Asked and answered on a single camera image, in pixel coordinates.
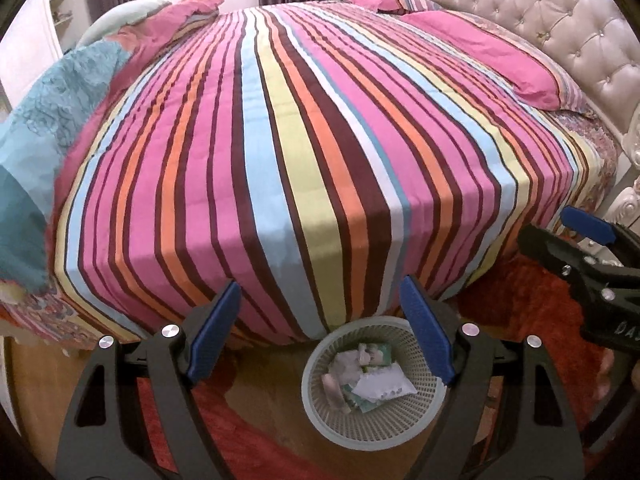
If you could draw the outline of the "person's right hand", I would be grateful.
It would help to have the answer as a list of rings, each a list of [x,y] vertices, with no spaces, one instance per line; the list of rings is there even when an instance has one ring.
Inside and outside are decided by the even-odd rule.
[[[634,387],[634,391],[638,392],[639,386],[639,360],[622,352],[615,352],[612,349],[603,351],[600,368],[597,374],[597,388],[594,398],[597,401],[597,408],[600,410],[602,406],[608,402],[613,388],[612,374],[614,370],[618,370],[620,366],[617,364],[619,359],[624,360],[626,377],[630,384]]]

